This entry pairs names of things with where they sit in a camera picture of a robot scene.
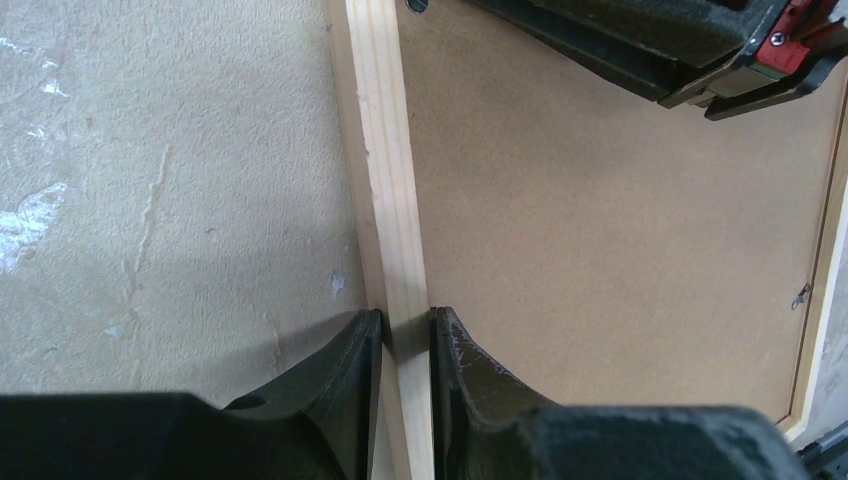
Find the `hardboard panel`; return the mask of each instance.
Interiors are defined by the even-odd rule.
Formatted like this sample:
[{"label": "hardboard panel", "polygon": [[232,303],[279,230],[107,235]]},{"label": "hardboard panel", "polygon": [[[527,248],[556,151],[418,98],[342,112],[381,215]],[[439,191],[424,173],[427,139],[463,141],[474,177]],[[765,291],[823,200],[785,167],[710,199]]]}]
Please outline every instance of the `hardboard panel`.
[{"label": "hardboard panel", "polygon": [[430,303],[565,404],[785,416],[844,70],[713,123],[462,1],[398,10]]}]

